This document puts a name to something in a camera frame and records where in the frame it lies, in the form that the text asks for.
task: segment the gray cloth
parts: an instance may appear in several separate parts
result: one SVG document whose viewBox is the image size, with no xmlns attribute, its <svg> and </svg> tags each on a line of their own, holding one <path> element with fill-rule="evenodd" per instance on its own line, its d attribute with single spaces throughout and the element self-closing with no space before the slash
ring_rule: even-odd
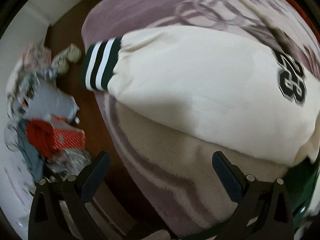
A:
<svg viewBox="0 0 320 240">
<path fill-rule="evenodd" d="M 72 122 L 79 110 L 74 98 L 42 78 L 39 78 L 39 83 L 39 89 L 35 91 L 23 117 L 28 120 L 41 119 L 47 121 L 51 115 L 55 115 Z"/>
<path fill-rule="evenodd" d="M 28 121 L 25 119 L 20 120 L 17 125 L 18 146 L 34 181 L 38 182 L 42 179 L 44 161 L 39 155 L 38 150 L 28 141 L 26 134 L 27 125 Z"/>
</svg>

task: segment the striped ribbed cuff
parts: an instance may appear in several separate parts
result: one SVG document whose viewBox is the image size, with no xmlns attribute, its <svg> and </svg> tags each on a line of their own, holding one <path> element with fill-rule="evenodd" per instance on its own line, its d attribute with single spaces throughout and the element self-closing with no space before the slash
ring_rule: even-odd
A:
<svg viewBox="0 0 320 240">
<path fill-rule="evenodd" d="M 113 69 L 118 62 L 121 39 L 122 37 L 112 38 L 89 47 L 82 68 L 82 84 L 88 90 L 106 91 L 108 89 Z"/>
</svg>

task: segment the pile of clothes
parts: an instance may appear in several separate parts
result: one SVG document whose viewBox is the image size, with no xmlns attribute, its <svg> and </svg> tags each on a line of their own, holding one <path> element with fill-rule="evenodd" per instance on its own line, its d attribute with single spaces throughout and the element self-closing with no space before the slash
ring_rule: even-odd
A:
<svg viewBox="0 0 320 240">
<path fill-rule="evenodd" d="M 68 62 L 78 62 L 81 55 L 71 44 L 52 60 L 50 49 L 32 44 L 8 79 L 5 142 L 22 153 L 35 184 L 43 178 L 65 180 L 91 163 L 84 131 L 69 125 L 79 107 L 55 85 L 56 77 L 68 71 Z"/>
</svg>

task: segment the number 23 patch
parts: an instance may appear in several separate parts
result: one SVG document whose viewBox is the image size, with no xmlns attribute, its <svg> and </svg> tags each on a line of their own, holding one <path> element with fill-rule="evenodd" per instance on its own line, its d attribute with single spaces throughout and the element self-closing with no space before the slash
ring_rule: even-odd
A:
<svg viewBox="0 0 320 240">
<path fill-rule="evenodd" d="M 273 51 L 280 68 L 278 69 L 278 86 L 282 95 L 290 102 L 303 106 L 307 89 L 304 83 L 306 76 L 302 65 L 291 56 Z"/>
</svg>

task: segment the screw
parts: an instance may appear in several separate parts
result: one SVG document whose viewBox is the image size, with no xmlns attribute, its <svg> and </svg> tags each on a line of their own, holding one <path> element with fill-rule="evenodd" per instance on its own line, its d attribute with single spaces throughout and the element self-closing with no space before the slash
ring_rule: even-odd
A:
<svg viewBox="0 0 320 240">
<path fill-rule="evenodd" d="M 46 180 L 45 179 L 41 179 L 40 181 L 39 181 L 39 184 L 40 185 L 44 185 L 46 183 Z"/>
<path fill-rule="evenodd" d="M 278 184 L 282 185 L 284 182 L 282 179 L 277 179 Z"/>
<path fill-rule="evenodd" d="M 70 175 L 70 176 L 68 177 L 68 181 L 75 181 L 76 178 L 77 178 L 76 175 Z"/>
<path fill-rule="evenodd" d="M 254 181 L 255 180 L 255 177 L 251 174 L 247 175 L 247 180 L 248 181 Z"/>
</svg>

